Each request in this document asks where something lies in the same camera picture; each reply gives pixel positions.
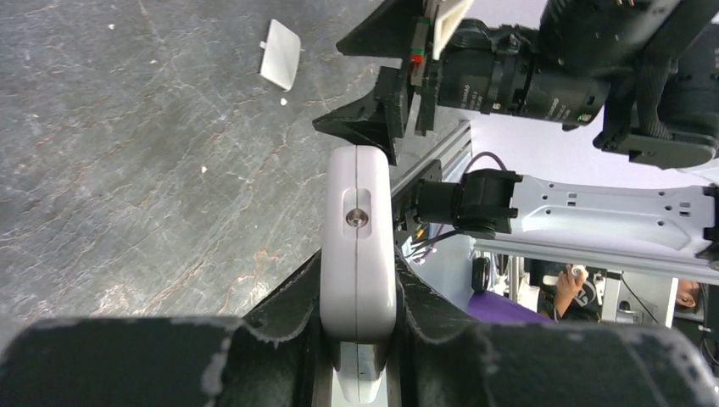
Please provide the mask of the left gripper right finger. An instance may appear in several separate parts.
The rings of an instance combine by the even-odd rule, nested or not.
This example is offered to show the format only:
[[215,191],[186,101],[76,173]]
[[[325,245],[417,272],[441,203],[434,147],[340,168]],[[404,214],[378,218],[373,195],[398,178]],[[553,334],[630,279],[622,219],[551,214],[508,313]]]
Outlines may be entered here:
[[451,304],[410,268],[400,249],[394,251],[399,320],[411,335],[426,343],[444,343],[477,320]]

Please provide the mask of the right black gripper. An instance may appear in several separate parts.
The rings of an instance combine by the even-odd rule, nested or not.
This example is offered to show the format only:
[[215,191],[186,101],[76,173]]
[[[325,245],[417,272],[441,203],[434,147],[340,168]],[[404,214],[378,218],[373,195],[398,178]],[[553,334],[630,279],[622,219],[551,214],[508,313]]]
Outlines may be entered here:
[[379,148],[398,163],[395,139],[407,130],[413,97],[420,99],[414,133],[433,131],[440,63],[432,58],[433,23],[420,0],[386,0],[337,42],[344,56],[402,59],[398,69],[381,67],[377,89],[314,119],[318,132],[360,146]]

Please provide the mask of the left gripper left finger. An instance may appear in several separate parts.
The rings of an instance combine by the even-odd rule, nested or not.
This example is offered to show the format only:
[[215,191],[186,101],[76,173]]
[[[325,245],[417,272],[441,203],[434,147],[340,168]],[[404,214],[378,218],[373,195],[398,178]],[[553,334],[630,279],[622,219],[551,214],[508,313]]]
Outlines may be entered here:
[[269,359],[287,347],[320,360],[319,299],[320,256],[313,255],[242,318],[243,352],[252,360]]

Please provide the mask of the white battery cover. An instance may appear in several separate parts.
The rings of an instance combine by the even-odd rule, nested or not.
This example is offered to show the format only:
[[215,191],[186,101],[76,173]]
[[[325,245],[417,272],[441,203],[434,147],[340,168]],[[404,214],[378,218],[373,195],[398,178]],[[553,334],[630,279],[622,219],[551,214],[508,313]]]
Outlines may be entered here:
[[260,47],[264,51],[260,76],[289,92],[298,72],[300,37],[278,20],[271,20],[267,37],[260,43]]

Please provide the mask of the white remote control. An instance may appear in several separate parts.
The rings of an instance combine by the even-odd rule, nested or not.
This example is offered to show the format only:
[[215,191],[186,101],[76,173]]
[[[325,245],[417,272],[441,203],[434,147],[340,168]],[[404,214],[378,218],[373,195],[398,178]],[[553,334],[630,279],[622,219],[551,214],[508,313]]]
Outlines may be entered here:
[[340,147],[326,174],[320,321],[346,403],[371,404],[397,316],[388,161],[379,148]]

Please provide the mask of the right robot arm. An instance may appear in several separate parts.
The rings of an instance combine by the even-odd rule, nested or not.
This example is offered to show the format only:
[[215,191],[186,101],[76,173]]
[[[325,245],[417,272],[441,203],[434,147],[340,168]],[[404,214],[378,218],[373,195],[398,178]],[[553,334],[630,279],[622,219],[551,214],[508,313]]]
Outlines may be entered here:
[[[603,120],[594,146],[634,164],[687,169],[718,156],[715,1],[549,1],[537,29],[469,19],[467,1],[386,1],[337,44],[399,59],[363,98],[315,119],[319,131],[397,156],[437,107],[560,124]],[[640,192],[563,187],[508,170],[420,181],[394,216],[492,239],[515,229],[587,230],[690,252],[718,266],[718,188]]]

